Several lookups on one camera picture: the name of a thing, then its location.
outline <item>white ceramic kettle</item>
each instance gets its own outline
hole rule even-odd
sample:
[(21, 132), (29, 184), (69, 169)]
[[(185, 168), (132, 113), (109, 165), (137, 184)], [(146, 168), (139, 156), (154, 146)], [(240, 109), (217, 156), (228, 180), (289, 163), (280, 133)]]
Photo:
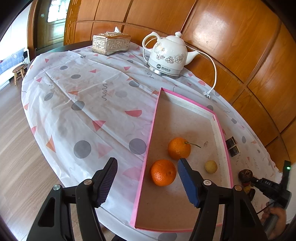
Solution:
[[(157, 43), (152, 49), (148, 49), (145, 47), (145, 42), (151, 36), (157, 37)], [(176, 32), (175, 36), (170, 35), (166, 38), (161, 38), (155, 32), (147, 35), (142, 41), (142, 46), (150, 52), (149, 66), (162, 73), (178, 76), (184, 65), (189, 64), (199, 54), (197, 51), (187, 52), (181, 36), (181, 32)]]

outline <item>kettle handle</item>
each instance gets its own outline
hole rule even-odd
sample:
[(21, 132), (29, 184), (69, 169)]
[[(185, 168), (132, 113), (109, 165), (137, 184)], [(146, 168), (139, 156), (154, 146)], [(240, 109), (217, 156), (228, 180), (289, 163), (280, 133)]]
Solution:
[(146, 42), (146, 40), (147, 40), (149, 37), (151, 37), (151, 36), (155, 36), (155, 37), (157, 37), (157, 41), (160, 41), (160, 40), (161, 40), (161, 37), (160, 37), (156, 32), (152, 32), (152, 33), (148, 34), (148, 35), (143, 39), (143, 41), (142, 41), (142, 46), (143, 46), (143, 48), (144, 48), (145, 50), (147, 50), (147, 51), (150, 52), (150, 53), (151, 53), (151, 50), (152, 50), (152, 49), (146, 48), (146, 46), (145, 46), (145, 42)]

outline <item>wooden stool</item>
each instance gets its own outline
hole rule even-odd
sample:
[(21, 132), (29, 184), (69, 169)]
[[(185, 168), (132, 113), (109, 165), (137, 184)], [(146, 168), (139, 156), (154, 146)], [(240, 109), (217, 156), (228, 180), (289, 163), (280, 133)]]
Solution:
[(18, 73), (22, 75), (22, 79), (24, 79), (25, 76), (25, 70), (24, 70), (24, 64), (21, 64), (20, 66), (16, 67), (12, 72), (15, 74), (15, 85), (17, 85), (17, 79), (20, 77), (17, 76)]

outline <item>cardboard tray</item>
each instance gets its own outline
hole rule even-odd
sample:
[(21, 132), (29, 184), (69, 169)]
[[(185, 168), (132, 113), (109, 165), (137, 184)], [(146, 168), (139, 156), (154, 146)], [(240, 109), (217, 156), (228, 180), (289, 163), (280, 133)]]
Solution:
[[(193, 170), (216, 185), (232, 188), (232, 173), (225, 139), (216, 114), (210, 109), (176, 94), (161, 89), (151, 127), (148, 152), (143, 162), (138, 190), (130, 224), (136, 229), (157, 232), (190, 232), (193, 230), (199, 209), (187, 198), (178, 175), (165, 187), (156, 186), (150, 176), (151, 165), (159, 159), (175, 164), (167, 151), (168, 143), (182, 137), (202, 148), (191, 146), (187, 158)], [(204, 165), (215, 160), (218, 170), (206, 172)], [(223, 222), (224, 206), (220, 205), (217, 225)]]

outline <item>silver screw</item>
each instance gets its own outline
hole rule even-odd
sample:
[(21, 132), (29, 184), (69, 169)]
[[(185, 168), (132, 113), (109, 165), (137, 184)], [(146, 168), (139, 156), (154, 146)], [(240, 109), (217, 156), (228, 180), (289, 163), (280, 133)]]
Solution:
[(53, 186), (52, 189), (56, 191), (56, 190), (59, 190), (60, 188), (61, 188), (61, 185), (56, 184), (56, 185)]
[(234, 186), (234, 189), (237, 190), (237, 191), (241, 191), (242, 190), (242, 187), (240, 185), (235, 185)]
[(86, 179), (84, 180), (83, 182), (85, 185), (90, 185), (92, 183), (92, 180), (91, 179)]
[(212, 184), (212, 182), (211, 182), (210, 180), (204, 180), (204, 184), (205, 184), (206, 186), (209, 186), (209, 185)]

